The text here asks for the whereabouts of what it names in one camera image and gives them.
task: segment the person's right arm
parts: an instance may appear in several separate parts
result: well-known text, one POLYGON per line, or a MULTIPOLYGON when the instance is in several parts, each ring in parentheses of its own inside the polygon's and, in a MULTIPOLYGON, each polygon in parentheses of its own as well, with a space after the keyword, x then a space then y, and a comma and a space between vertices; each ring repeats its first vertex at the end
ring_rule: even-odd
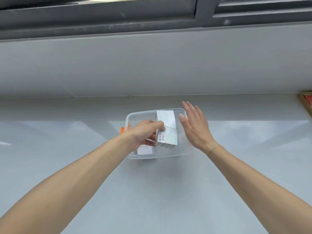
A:
POLYGON ((199 107, 189 102, 183 106, 188 118, 181 114, 180 121, 191 144, 210 158, 268 233, 312 233, 309 204, 217 146, 199 107))

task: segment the person's left hand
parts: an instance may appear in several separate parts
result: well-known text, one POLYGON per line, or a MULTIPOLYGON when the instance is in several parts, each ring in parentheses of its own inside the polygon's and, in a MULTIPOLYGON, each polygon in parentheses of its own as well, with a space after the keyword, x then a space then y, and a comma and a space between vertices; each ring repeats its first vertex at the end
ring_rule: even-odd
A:
POLYGON ((144 120, 139 122, 134 128, 127 128, 127 134, 134 138, 133 149, 137 150, 140 145, 155 146, 156 130, 165 130, 162 121, 154 122, 152 120, 144 120))

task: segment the wooden tray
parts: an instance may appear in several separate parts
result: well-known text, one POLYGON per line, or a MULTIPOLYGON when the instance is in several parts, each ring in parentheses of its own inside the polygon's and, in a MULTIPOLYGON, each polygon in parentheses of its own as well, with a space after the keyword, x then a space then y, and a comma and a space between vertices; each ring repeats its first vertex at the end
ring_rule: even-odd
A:
POLYGON ((298 94, 298 98, 312 117, 312 92, 304 92, 298 94))

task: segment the transparent storage container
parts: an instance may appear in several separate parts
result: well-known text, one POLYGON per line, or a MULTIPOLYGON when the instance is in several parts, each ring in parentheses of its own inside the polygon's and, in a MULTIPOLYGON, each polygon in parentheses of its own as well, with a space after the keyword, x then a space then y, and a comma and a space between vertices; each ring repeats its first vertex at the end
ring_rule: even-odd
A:
MULTIPOLYGON (((160 146, 156 146, 156 147, 145 146, 146 148, 143 148, 143 149, 139 148, 138 150, 130 153, 128 155, 128 158, 148 159, 148 158, 174 157, 174 156, 181 156, 181 155, 189 154, 192 148, 192 145, 186 138, 184 129, 179 120, 179 114, 184 114, 186 116, 185 110, 182 108, 160 109, 160 110, 173 110, 174 111, 174 117, 175 117, 176 125, 177 125, 177 140, 178 140, 177 145, 172 149, 164 148, 160 146)), ((155 121, 156 111, 160 111, 160 110, 130 113, 126 118, 126 122, 124 126, 125 130, 127 130, 129 124, 130 124, 130 127, 133 128, 134 126, 136 126, 139 122, 143 120, 151 119, 155 121)))

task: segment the forearm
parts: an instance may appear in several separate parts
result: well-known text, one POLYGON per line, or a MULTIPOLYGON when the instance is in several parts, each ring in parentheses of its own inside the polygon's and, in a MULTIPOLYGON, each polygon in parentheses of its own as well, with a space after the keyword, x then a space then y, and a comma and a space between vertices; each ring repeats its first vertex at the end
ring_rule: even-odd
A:
POLYGON ((208 157, 270 234, 312 233, 309 204, 222 147, 214 149, 208 157))
POLYGON ((115 137, 39 183, 0 219, 0 233, 60 233, 131 152, 131 143, 115 137))

